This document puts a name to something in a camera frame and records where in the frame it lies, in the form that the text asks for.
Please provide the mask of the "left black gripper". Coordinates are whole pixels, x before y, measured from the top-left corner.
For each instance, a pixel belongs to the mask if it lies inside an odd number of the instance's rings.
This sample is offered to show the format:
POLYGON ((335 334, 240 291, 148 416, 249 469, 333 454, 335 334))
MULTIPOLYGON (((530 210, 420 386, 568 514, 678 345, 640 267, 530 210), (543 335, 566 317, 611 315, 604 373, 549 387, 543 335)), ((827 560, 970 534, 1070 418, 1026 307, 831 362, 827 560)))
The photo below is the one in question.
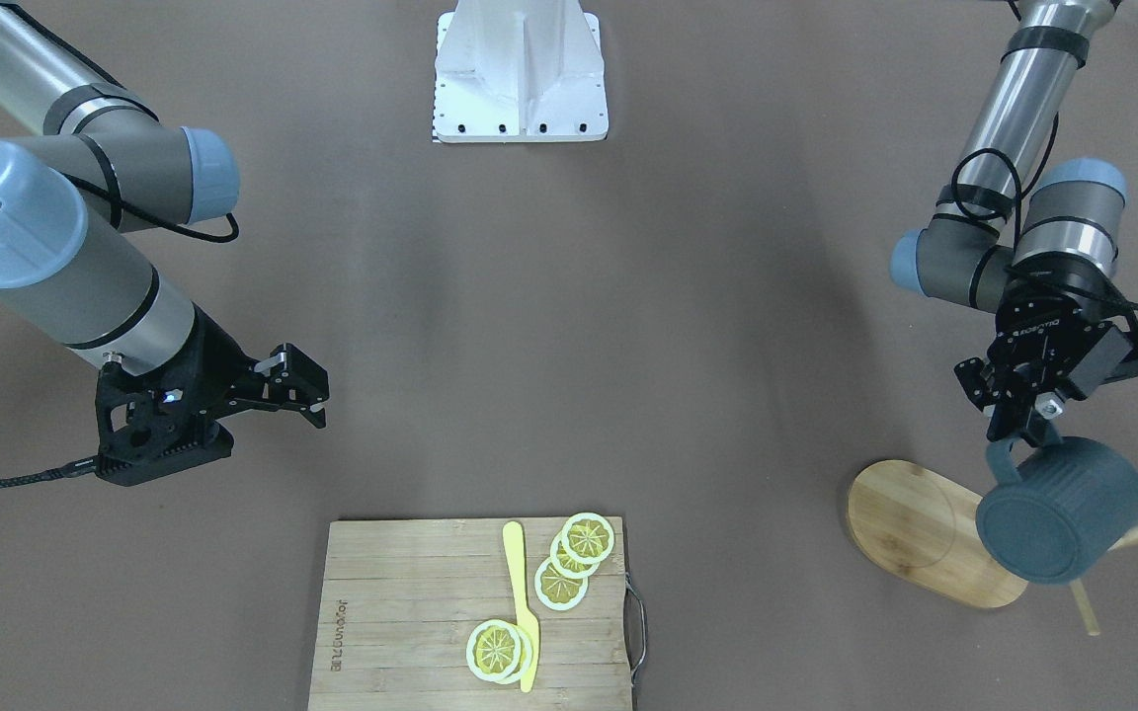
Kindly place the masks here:
POLYGON ((988 359, 959 361, 954 377, 990 419, 988 441, 1019 433, 1031 448, 1061 444, 1055 420, 1071 400, 1058 391, 1065 350, 1085 328, 1110 319, 1096 301, 1021 276, 1007 284, 995 314, 988 359))

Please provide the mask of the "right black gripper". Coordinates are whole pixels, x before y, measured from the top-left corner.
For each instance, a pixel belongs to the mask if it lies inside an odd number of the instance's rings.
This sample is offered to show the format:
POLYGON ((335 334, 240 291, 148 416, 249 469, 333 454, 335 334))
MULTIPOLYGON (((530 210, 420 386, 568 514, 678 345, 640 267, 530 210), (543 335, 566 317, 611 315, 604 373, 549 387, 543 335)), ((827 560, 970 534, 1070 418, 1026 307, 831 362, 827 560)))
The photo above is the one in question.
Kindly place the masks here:
POLYGON ((131 377, 109 361, 101 367, 96 396, 150 390, 162 402, 178 402, 187 413, 214 422, 240 411, 290 411, 313 428, 325 428, 330 395, 325 367, 292 344, 281 344, 256 364, 206 312, 196 309, 195 315, 193 332, 166 364, 131 377), (257 373, 270 385, 262 385, 257 373))

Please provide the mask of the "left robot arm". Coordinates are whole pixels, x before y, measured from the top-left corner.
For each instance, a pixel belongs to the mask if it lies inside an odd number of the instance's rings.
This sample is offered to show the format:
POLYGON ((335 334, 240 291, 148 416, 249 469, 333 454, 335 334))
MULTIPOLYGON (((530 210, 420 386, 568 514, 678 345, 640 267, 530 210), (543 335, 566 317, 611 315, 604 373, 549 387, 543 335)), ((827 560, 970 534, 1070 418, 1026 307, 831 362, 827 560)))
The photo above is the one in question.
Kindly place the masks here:
POLYGON ((960 162, 926 228, 894 246, 913 292, 993 315, 956 377, 991 441, 1057 443, 1055 420, 1110 381, 1132 344, 1112 325, 1125 180, 1097 159, 1044 172, 1059 108, 1114 1, 1024 1, 960 162))

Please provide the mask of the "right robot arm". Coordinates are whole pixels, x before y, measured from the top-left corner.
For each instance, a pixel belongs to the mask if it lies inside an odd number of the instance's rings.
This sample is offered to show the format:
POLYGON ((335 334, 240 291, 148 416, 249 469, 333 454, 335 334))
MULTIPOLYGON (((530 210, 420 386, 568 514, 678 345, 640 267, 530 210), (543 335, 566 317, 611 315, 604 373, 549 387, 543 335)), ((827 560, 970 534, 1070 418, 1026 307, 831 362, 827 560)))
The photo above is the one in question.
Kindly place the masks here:
POLYGON ((163 228, 229 243, 240 176, 217 134, 166 127, 98 63, 0 1, 0 301, 99 370, 98 450, 0 489, 94 473, 134 486, 225 458, 241 411, 325 427, 325 369, 292 344, 236 339, 127 242, 163 228))

